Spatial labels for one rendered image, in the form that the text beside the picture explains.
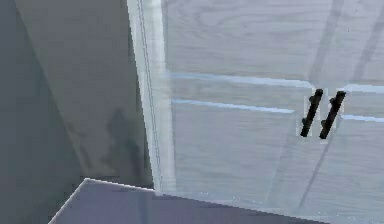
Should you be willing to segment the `pale grey double door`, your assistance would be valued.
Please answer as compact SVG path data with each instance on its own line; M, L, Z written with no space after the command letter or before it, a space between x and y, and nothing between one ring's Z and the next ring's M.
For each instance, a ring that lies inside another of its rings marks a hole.
M384 0L126 5L158 193L384 224ZM321 139L338 91L346 96Z

